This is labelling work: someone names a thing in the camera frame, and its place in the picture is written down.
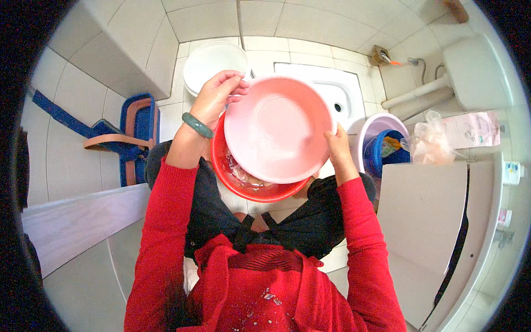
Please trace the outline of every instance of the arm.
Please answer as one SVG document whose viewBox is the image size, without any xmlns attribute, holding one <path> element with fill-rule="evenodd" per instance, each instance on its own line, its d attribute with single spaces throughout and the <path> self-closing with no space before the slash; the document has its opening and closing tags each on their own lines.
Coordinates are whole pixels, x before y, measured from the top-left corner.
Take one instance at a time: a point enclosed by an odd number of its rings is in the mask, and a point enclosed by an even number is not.
<svg viewBox="0 0 531 332">
<path fill-rule="evenodd" d="M 383 234 L 348 147 L 348 136 L 325 133 L 341 198 L 348 262 L 347 301 L 369 331 L 406 331 L 406 322 L 389 274 Z"/>
<path fill-rule="evenodd" d="M 249 85 L 234 71 L 223 71 L 199 93 L 191 114 L 211 129 L 225 103 L 240 100 Z M 136 260 L 135 280 L 127 301 L 125 331 L 166 330 L 167 313 L 185 299 L 183 259 L 190 221 L 195 175 L 208 140 L 187 125 L 175 134 L 168 156 L 161 161 L 145 214 Z"/>
</svg>

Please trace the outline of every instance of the toilet tank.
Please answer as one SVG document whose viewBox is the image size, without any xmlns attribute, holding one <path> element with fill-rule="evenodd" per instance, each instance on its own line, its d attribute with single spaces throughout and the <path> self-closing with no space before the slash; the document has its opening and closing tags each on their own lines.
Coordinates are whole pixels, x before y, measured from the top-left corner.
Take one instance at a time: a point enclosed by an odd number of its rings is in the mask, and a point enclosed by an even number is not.
<svg viewBox="0 0 531 332">
<path fill-rule="evenodd" d="M 512 104 L 507 76 L 486 35 L 461 40 L 442 53 L 453 90 L 464 110 L 504 108 Z"/>
</svg>

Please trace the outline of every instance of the woman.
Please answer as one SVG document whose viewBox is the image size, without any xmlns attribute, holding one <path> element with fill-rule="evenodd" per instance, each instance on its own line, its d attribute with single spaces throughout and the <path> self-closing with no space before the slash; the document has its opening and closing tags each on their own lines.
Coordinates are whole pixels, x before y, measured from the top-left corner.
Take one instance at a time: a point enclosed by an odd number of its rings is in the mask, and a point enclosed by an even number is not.
<svg viewBox="0 0 531 332">
<path fill-rule="evenodd" d="M 225 105 L 240 101 L 248 87 L 241 74 L 220 72 L 205 83 L 190 114 L 214 129 Z M 278 226 L 270 220 L 271 231 L 263 233 L 249 231 L 250 216 L 240 224 L 219 198 L 201 157 L 208 139 L 199 131 L 185 123 L 172 142 L 154 149 L 147 178 L 156 181 L 125 331 L 405 331 L 386 244 L 347 134 L 338 125 L 336 135 L 324 135 L 337 187 L 331 178 L 314 181 L 308 202 Z M 347 299 L 317 269 L 344 236 Z M 195 257 L 200 277 L 188 297 L 185 254 Z"/>
</svg>

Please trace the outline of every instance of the hand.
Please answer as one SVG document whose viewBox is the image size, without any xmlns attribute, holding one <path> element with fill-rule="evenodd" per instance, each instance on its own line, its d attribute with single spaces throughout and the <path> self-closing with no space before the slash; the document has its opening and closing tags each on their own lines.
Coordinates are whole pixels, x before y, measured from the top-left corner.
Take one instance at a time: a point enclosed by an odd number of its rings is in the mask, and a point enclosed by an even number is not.
<svg viewBox="0 0 531 332">
<path fill-rule="evenodd" d="M 234 70 L 217 73 L 201 88 L 190 114 L 210 129 L 215 129 L 225 105 L 242 100 L 241 96 L 236 95 L 247 95 L 250 85 L 242 80 L 243 77 L 243 74 Z"/>
<path fill-rule="evenodd" d="M 330 161 L 336 171 L 337 186 L 359 177 L 358 170 L 352 161 L 350 147 L 348 146 L 348 135 L 341 124 L 337 124 L 336 135 L 329 130 L 324 132 L 324 138 L 328 143 Z"/>
</svg>

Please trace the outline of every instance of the green bangle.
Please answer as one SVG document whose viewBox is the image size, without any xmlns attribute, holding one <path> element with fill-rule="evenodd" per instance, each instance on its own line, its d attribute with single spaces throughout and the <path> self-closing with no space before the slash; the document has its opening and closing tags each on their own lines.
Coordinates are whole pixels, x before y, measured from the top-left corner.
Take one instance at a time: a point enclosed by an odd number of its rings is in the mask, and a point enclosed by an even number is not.
<svg viewBox="0 0 531 332">
<path fill-rule="evenodd" d="M 211 139 L 214 137 L 214 131 L 208 128 L 207 125 L 197 120 L 195 116 L 189 112 L 183 113 L 183 122 L 190 126 L 193 130 L 197 131 L 199 135 Z"/>
</svg>

